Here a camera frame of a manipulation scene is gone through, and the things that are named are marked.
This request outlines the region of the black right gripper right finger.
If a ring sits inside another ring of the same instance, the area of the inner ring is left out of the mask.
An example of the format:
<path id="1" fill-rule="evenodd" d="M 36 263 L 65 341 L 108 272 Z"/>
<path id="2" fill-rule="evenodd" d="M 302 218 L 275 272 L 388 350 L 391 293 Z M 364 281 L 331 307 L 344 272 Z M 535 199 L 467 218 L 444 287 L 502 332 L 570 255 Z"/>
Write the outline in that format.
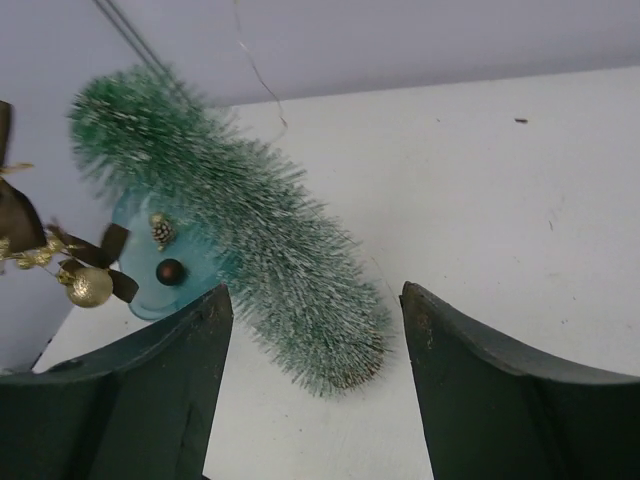
<path id="1" fill-rule="evenodd" d="M 408 282 L 400 297 L 437 479 L 635 479 L 639 380 L 548 354 Z"/>

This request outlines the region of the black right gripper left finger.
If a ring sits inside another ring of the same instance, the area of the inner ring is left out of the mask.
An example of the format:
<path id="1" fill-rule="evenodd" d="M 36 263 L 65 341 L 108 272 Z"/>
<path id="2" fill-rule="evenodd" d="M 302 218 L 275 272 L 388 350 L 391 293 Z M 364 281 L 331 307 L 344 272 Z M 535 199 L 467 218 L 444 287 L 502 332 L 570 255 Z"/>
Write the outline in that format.
<path id="1" fill-rule="evenodd" d="M 232 326 L 219 285 L 100 349 L 2 377 L 2 478 L 203 478 Z"/>

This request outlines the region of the gold ball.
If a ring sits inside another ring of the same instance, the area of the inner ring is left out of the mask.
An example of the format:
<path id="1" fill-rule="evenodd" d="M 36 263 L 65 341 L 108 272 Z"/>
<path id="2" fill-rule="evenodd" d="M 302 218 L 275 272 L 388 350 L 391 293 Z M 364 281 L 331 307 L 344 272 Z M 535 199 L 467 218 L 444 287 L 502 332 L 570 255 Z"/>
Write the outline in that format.
<path id="1" fill-rule="evenodd" d="M 114 292 L 114 282 L 107 270 L 71 260 L 60 263 L 56 278 L 64 286 L 71 303 L 81 308 L 99 307 Z"/>

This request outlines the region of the brown matte ball ornament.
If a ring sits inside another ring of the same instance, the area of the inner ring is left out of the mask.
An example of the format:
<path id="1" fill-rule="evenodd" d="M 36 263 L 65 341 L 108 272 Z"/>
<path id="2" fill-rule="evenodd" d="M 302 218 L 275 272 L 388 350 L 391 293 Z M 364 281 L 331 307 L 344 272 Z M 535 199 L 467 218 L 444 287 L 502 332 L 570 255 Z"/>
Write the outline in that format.
<path id="1" fill-rule="evenodd" d="M 177 286 L 187 277 L 184 265 L 172 258 L 162 260 L 156 267 L 156 279 L 165 286 Z"/>

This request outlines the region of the gold berry sprig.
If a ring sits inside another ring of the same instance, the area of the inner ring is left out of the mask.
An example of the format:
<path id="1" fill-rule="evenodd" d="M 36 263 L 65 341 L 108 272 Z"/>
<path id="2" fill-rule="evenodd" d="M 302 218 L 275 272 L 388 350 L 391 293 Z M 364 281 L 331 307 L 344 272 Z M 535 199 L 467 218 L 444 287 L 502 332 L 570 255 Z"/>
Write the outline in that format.
<path id="1" fill-rule="evenodd" d="M 7 175 L 31 167 L 29 163 L 1 167 L 1 274 L 10 260 L 20 269 L 45 267 L 54 255 L 72 256 L 81 249 L 78 243 L 65 244 L 62 231 L 45 228 L 29 198 L 6 180 Z"/>

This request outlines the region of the teal transparent plastic bin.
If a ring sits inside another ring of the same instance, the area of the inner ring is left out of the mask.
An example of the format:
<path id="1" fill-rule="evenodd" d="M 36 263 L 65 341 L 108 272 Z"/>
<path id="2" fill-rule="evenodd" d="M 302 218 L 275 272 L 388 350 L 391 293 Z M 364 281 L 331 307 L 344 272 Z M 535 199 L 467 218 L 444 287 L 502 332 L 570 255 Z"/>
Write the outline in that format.
<path id="1" fill-rule="evenodd" d="M 149 217 L 156 212 L 164 213 L 176 231 L 175 240 L 163 251 L 157 249 L 151 236 Z M 167 317 L 216 285 L 230 282 L 235 275 L 237 259 L 230 249 L 201 234 L 181 211 L 154 195 L 141 197 L 124 192 L 115 204 L 112 222 L 130 231 L 119 268 L 139 285 L 129 308 L 143 320 Z M 180 285 L 165 286 L 156 279 L 157 265 L 168 258 L 180 261 L 187 269 Z"/>

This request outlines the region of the brown ribbon bow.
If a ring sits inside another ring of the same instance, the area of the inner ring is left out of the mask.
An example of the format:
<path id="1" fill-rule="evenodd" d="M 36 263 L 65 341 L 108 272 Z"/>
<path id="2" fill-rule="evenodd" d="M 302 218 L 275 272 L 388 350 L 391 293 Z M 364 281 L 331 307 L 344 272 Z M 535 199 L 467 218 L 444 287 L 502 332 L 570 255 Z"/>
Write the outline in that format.
<path id="1" fill-rule="evenodd" d="M 139 285 L 112 268 L 124 251 L 130 231 L 118 224 L 106 226 L 96 246 L 73 236 L 55 223 L 43 224 L 29 198 L 12 186 L 6 176 L 32 167 L 30 163 L 6 163 L 13 106 L 1 103 L 1 262 L 12 261 L 21 270 L 45 271 L 60 258 L 53 274 L 69 301 L 81 308 L 96 308 L 112 297 L 130 303 Z"/>

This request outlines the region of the small frosted green christmas tree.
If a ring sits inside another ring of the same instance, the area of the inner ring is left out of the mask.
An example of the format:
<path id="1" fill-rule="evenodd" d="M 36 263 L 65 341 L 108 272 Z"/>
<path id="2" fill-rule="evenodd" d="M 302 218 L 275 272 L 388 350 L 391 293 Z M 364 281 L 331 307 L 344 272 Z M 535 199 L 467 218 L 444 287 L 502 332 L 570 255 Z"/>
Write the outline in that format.
<path id="1" fill-rule="evenodd" d="M 76 166 L 99 196 L 155 200 L 224 256 L 236 309 L 295 383 L 334 396 L 380 372 L 390 312 L 301 167 L 174 74 L 144 66 L 89 80 L 68 118 Z"/>

